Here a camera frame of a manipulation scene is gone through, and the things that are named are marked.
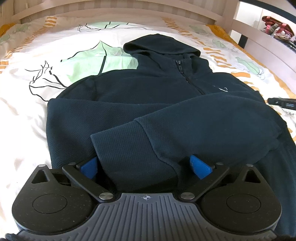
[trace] bed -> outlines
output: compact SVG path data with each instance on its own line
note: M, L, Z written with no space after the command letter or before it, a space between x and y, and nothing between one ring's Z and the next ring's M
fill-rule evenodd
M51 166L46 107L79 79L113 69L135 69L123 44L160 33L198 48L213 72L227 72L268 98L296 98L278 78L237 45L231 30L261 47L264 33L234 20L238 0L7 0L0 8L0 237L18 231L12 203L39 164ZM286 2L284 10L292 6ZM265 46L283 62L285 46ZM99 72L93 68L100 66ZM294 74L296 65L286 67ZM296 141L296 111L272 106Z

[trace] ribbed fabric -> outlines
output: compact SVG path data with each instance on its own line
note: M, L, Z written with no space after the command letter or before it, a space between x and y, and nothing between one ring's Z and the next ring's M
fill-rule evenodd
M98 156L118 191L162 192L194 177L192 154L253 163L283 206L277 234L295 236L296 147L260 93L212 73L197 49L170 37L144 36L124 50L137 58L137 70L84 78L49 101L53 168Z

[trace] zipper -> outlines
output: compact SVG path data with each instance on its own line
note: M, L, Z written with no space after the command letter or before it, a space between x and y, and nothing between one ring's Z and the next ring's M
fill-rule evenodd
M202 89L196 87L196 86L195 86L194 84L192 84L192 83L190 82L190 80L186 77L186 75L184 74L184 71L183 71L182 65L181 65L181 61L180 61L180 60L176 60L176 64L177 64L177 66L178 66L178 70L179 70L179 72L181 73L181 75L183 75L183 77L185 78L186 82L187 82L188 84L190 84L192 87L194 87L195 89L197 89L197 91L198 91L201 95L205 95L205 92L204 92Z

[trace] white logo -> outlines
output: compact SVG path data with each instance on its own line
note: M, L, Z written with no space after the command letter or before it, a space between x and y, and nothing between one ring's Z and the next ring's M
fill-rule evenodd
M148 196L148 195L146 195L146 196L144 196L144 197L142 197L142 198L145 199L145 200L147 201L147 200L149 200L151 197Z

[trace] metal screw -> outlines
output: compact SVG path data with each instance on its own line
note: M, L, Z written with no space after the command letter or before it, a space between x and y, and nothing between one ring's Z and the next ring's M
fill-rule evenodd
M191 200L191 199L195 198L195 195L193 193L191 193L191 192L183 192L181 194L181 198L185 199L185 200Z
M110 200L113 198L113 194L109 192L103 192L99 195L99 198L102 200Z

